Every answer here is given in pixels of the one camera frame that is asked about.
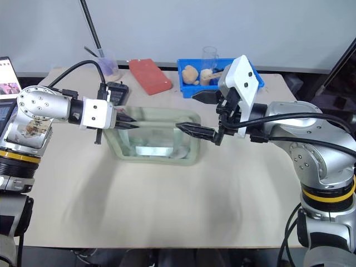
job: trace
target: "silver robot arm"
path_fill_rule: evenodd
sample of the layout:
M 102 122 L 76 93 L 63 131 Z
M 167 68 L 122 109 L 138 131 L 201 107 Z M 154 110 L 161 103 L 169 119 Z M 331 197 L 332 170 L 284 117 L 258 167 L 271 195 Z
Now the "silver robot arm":
M 17 98 L 17 112 L 0 138 L 0 266 L 16 266 L 15 236 L 27 230 L 34 184 L 52 135 L 54 119 L 93 129 L 114 128 L 116 110 L 105 100 L 83 101 L 57 95 L 48 87 L 29 86 Z
M 224 135 L 246 133 L 254 142 L 273 142 L 291 158 L 301 184 L 298 211 L 299 242 L 309 248 L 304 266 L 356 266 L 356 157 L 345 152 L 301 140 L 317 140 L 356 151 L 353 137 L 320 118 L 289 118 L 257 125 L 244 122 L 290 113 L 320 114 L 316 106 L 302 101 L 254 103 L 258 75 L 245 56 L 227 66 L 218 91 L 193 96 L 203 103 L 217 104 L 219 130 L 195 123 L 178 123 L 183 132 L 220 145 Z

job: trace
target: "glass cup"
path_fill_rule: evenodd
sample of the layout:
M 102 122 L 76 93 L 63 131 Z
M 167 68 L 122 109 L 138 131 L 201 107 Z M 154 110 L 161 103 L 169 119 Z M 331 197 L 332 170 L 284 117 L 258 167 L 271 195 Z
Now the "glass cup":
M 112 51 L 108 49 L 98 49 L 97 56 L 98 57 L 92 57 L 92 59 L 99 64 L 106 82 L 114 82 L 121 78 L 116 57 Z
M 200 85 L 217 85 L 217 79 L 203 80 L 202 76 L 206 76 L 214 72 L 218 59 L 219 55 L 217 54 L 217 49 L 215 47 L 203 47 L 201 56 Z
M 219 55 L 217 49 L 213 46 L 206 46 L 202 49 L 201 71 L 204 69 L 214 70 L 217 66 Z

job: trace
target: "transparent container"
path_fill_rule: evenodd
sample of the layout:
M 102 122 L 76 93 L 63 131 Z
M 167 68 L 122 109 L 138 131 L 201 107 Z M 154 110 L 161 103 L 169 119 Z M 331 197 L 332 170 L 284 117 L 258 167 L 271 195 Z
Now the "transparent container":
M 121 78 L 115 54 L 111 50 L 98 49 L 96 55 L 98 57 L 92 56 L 91 59 L 99 64 L 106 82 L 115 82 Z
M 192 165 L 196 162 L 200 140 L 176 128 L 179 122 L 200 123 L 200 116 L 192 111 L 155 107 L 117 107 L 136 122 L 139 128 L 104 130 L 111 151 L 118 159 Z

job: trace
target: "tan object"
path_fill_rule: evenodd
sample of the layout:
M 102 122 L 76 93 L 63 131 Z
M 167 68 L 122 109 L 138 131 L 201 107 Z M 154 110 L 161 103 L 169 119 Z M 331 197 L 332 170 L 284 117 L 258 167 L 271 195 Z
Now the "tan object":
M 191 85 L 195 82 L 195 80 L 198 77 L 198 71 L 196 70 L 195 67 L 191 65 L 185 66 L 184 70 L 182 71 L 182 77 L 184 83 L 187 85 Z
M 210 74 L 210 75 L 201 76 L 200 79 L 201 80 L 209 80 L 210 81 L 211 79 L 219 78 L 222 74 L 223 74 L 223 72 L 220 71 L 220 72 L 213 73 L 213 74 Z
M 209 68 L 204 68 L 200 72 L 200 85 L 209 85 L 210 79 L 202 79 L 202 77 L 212 75 L 212 70 Z

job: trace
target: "white bracket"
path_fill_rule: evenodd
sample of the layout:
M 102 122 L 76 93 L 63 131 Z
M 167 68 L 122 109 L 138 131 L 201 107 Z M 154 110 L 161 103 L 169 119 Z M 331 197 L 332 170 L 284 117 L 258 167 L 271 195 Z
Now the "white bracket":
M 250 117 L 252 106 L 258 90 L 258 80 L 252 66 L 245 55 L 236 58 L 230 66 L 225 78 L 228 88 L 235 88 L 241 97 L 239 102 L 241 119 L 247 121 Z M 238 136 L 245 137 L 246 127 L 238 129 Z

